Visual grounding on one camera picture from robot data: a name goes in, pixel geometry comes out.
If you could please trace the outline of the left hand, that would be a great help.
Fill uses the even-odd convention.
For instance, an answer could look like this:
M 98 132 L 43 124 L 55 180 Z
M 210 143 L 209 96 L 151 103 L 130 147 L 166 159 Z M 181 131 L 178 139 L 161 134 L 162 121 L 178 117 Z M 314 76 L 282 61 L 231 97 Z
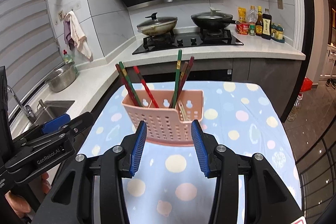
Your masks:
M 47 194 L 51 189 L 51 185 L 48 182 L 48 178 L 49 175 L 47 172 L 41 175 L 41 186 L 44 194 Z M 19 218 L 23 218 L 27 213 L 31 212 L 31 206 L 24 198 L 16 196 L 11 192 L 7 192 L 5 197 L 9 205 L 12 207 L 12 209 Z

